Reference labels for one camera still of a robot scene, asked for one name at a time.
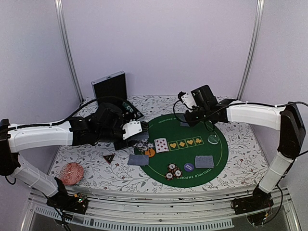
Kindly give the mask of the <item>eight of diamonds card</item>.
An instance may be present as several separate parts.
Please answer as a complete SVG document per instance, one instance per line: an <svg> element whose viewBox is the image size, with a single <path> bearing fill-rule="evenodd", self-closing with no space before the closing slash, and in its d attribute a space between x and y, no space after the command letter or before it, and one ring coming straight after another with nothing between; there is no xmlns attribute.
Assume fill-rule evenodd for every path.
<svg viewBox="0 0 308 231"><path fill-rule="evenodd" d="M157 153L168 152L168 144L166 138L158 138L154 140L155 150Z"/></svg>

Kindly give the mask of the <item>dealt playing card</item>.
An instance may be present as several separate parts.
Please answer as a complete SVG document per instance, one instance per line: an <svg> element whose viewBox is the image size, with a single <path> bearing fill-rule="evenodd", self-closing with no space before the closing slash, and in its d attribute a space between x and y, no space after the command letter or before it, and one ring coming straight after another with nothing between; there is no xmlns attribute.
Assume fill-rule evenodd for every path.
<svg viewBox="0 0 308 231"><path fill-rule="evenodd" d="M194 161L195 168L214 168L214 159L212 155L197 155Z"/></svg>
<svg viewBox="0 0 308 231"><path fill-rule="evenodd" d="M148 155L130 155L128 159L128 165L131 166L147 166L149 165Z"/></svg>

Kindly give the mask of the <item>green dealer button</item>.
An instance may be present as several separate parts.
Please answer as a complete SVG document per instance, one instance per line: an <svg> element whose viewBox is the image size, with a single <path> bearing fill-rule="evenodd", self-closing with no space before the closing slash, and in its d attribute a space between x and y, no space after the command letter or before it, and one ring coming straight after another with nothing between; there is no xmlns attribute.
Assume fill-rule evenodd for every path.
<svg viewBox="0 0 308 231"><path fill-rule="evenodd" d="M210 144L216 145L216 144L219 143L219 136L215 135L215 134L211 134L211 135L208 136L207 141Z"/></svg>

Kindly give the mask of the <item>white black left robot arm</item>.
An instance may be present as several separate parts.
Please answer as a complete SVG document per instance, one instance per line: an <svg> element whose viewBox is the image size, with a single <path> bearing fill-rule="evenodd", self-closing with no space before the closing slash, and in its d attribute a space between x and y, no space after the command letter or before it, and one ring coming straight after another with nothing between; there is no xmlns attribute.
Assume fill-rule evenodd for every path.
<svg viewBox="0 0 308 231"><path fill-rule="evenodd" d="M73 112L58 122L18 125L3 119L0 122L0 174L23 181L61 209L67 209L72 202L63 182L31 165L20 151L58 145L94 146L99 142L112 142L116 150L121 150L131 147L136 138L148 130L147 122L131 119L110 102L99 104L87 117Z"/></svg>

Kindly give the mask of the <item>purple small blind button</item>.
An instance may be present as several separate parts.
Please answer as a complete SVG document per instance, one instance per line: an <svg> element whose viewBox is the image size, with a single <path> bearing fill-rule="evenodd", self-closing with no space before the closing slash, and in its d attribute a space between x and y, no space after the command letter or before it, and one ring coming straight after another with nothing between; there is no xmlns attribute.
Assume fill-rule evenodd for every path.
<svg viewBox="0 0 308 231"><path fill-rule="evenodd" d="M192 163L185 163L184 164L184 170L186 172L193 172L194 170L194 165Z"/></svg>

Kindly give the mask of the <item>orange big blind button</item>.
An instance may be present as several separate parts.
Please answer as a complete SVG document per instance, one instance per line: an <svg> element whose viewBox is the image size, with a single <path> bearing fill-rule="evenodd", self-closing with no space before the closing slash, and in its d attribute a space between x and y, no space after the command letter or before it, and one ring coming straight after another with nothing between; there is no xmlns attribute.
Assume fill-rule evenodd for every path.
<svg viewBox="0 0 308 231"><path fill-rule="evenodd" d="M149 156L149 157L154 157L155 156L155 150L154 149L149 149L149 150L145 151L144 154Z"/></svg>

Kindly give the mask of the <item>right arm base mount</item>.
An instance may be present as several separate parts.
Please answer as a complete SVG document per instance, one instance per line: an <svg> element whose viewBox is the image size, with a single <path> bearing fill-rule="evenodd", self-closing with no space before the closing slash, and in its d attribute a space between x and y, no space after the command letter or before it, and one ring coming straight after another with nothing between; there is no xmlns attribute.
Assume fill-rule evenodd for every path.
<svg viewBox="0 0 308 231"><path fill-rule="evenodd" d="M248 221L255 226L263 225L266 222L273 205L271 194L265 193L259 188L255 188L251 196L237 197L231 201L231 208L236 215L263 209L260 213L247 216Z"/></svg>

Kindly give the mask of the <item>red black 100 chip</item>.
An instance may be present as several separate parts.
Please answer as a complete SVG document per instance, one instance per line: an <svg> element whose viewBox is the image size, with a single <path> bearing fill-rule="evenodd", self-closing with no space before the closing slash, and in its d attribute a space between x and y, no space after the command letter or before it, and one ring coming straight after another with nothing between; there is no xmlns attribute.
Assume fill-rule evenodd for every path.
<svg viewBox="0 0 308 231"><path fill-rule="evenodd" d="M174 163L170 163L167 166L167 169L168 169L169 172L174 171L176 168L177 168L177 166Z"/></svg>

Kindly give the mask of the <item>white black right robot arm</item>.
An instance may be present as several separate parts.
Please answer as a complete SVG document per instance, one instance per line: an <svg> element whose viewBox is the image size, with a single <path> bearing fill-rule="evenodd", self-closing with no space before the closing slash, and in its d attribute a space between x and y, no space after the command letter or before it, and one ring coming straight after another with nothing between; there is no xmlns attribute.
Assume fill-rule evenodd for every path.
<svg viewBox="0 0 308 231"><path fill-rule="evenodd" d="M256 186L249 206L259 210L267 203L267 195L288 174L295 160L304 155L302 150L306 128L298 108L304 102L266 104L240 101L233 98L218 100L208 85L189 93L180 92L179 101L186 107L184 123L193 127L200 122L245 123L251 127L272 130L277 133L277 151L267 172Z"/></svg>

